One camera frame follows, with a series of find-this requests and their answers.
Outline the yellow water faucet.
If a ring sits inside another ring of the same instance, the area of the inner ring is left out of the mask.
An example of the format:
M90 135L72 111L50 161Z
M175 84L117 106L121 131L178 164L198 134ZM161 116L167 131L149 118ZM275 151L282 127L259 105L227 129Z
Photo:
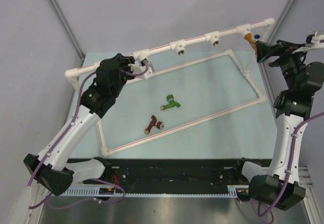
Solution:
M252 49L255 52L255 55L257 55L256 43L258 41L260 41L260 36L258 34L257 34L257 36L253 36L252 33L250 31L248 31L245 34L244 39L250 44L250 46L252 47Z

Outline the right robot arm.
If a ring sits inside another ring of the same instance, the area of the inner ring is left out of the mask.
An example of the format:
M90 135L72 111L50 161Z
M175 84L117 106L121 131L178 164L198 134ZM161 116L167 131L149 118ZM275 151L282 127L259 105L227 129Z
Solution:
M257 41L255 45L257 62L275 57L269 66L281 69L288 87L273 104L277 135L268 170L264 171L255 160L242 158L233 172L237 183L249 183L250 200L268 205L264 212L257 213L262 217L274 208L287 210L305 197L306 190L299 185L298 162L308 122L323 116L310 115L313 97L323 86L323 63L306 65L304 61L309 51L323 48L323 40L311 39L302 44L278 40L274 45Z

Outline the white PVC pipe frame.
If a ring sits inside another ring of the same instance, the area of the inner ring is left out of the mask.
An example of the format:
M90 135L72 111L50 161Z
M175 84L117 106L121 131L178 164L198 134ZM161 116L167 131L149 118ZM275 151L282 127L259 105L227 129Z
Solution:
M257 22L257 23L253 23L253 24L239 25L235 28L222 30L222 31L213 31L213 32L206 33L206 34L198 36L198 37L194 37L194 38L176 40L176 41L173 41L173 42L171 42L167 45L164 45L164 46L136 51L136 52L133 52L131 55L134 57L135 60L137 60L139 62L141 62L143 59L146 59L146 58L148 59L150 56L160 54L160 53L165 53L168 51L174 51L177 55L183 55L185 53L186 46L190 46L192 44L197 44L197 43L201 43L201 42L209 42L212 46L216 47L219 44L220 38L222 38L222 37L233 35L233 34L239 34L244 38L245 34L248 31L251 32L253 29L257 29L257 28L265 29L265 31L262 35L262 37L264 38L269 33L274 22L275 22L275 20L273 18L267 18L261 22ZM214 120L214 119L219 118L224 115L231 114L233 112L242 110L244 108L253 106L255 104L260 104L260 103L265 102L267 100L266 95L261 91L261 89L258 87L258 85L254 82L254 80L252 79L251 74L250 74L250 71L254 65L255 59L251 58L248 65L245 67L242 65L241 61L237 58L237 56L235 55L233 50L230 50L230 49L222 51L222 52L214 54L214 55L211 55L211 56L207 56L207 57L200 58L200 59L197 59L197 60L194 60L191 62L186 62L186 63L180 64L177 66L169 67L169 68L154 72L151 77L170 73L170 72L173 72L173 71L176 71L179 69L183 69L183 68L186 68L189 66L193 66L193 65L196 65L196 64L199 64L202 62L206 62L206 61L209 61L212 59L216 59L219 57L223 57L223 56L228 56L235 63L235 65L239 69L243 78L249 83L249 85L252 87L252 89L256 93L257 98L255 100L252 100L250 102L235 106L233 108L215 113L215 114L207 116L205 118L198 119L196 121L184 124L182 126L172 128L172 129L164 131L162 133L158 133L156 135L146 137L142 140L131 142L129 144L126 144L126 145L123 145L121 147L117 147L114 149L109 149L107 147L107 144L105 141L105 136L104 136L104 131L103 131L103 123L102 123L102 120L99 120L99 122L96 124L96 127L97 127L97 131L98 131L98 136L99 136L101 156L107 158L107 157L110 157L113 154L119 153L121 151L124 151L124 150L130 149L130 148L160 139L162 137L171 135L173 133L177 133L177 132L186 130L193 126ZM143 79L135 78L130 83L135 83L135 82L139 82L142 80Z

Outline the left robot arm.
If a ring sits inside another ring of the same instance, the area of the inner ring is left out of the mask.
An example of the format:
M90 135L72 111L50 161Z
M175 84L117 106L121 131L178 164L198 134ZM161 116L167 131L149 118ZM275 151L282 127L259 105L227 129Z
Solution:
M43 150L24 158L32 180L55 196L77 182L95 178L104 184L111 180L112 171L101 157L77 163L67 161L86 133L115 104L126 82L134 79L130 69L130 64L134 63L132 56L125 57L120 53L99 63L92 84L79 94L73 117Z

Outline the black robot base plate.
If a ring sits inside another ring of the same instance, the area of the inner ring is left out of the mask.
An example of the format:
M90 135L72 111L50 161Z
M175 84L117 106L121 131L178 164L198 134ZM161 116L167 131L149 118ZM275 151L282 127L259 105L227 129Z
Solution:
M240 159L105 159L99 179L128 194L212 195L247 186Z

